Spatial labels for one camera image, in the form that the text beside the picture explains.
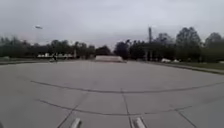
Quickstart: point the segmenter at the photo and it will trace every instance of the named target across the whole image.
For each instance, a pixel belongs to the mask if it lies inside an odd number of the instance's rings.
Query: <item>grass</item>
[[[182,63],[172,63],[172,64],[198,67],[198,68],[224,70],[224,64],[220,64],[220,63],[183,63],[182,62]]]

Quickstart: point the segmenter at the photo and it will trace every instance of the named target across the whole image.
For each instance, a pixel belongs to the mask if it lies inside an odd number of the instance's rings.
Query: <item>asphalt surface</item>
[[[0,66],[4,128],[223,128],[224,76],[138,62]]]

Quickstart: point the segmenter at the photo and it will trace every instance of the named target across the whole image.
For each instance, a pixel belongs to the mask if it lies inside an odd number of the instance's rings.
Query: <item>tree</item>
[[[129,56],[129,40],[126,41],[126,43],[124,42],[118,42],[115,46],[115,50],[114,53],[118,56],[121,56],[123,59],[128,59]]]
[[[222,36],[219,33],[213,32],[205,40],[206,47],[213,47],[222,42]]]
[[[207,62],[218,62],[224,60],[224,40],[219,33],[211,33],[205,41],[203,59]]]
[[[199,61],[201,40],[193,27],[183,28],[176,38],[176,57],[182,61]]]
[[[104,45],[96,49],[96,55],[111,55],[111,51],[106,45]]]
[[[161,44],[173,44],[173,39],[167,33],[159,33],[154,42]]]

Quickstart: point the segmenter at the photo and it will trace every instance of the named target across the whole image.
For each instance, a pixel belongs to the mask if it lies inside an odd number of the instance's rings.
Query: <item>overcast sky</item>
[[[224,35],[223,12],[224,0],[0,0],[0,36],[111,46],[147,40],[148,26],[154,37],[159,32],[175,37],[193,26],[204,39],[211,32]]]

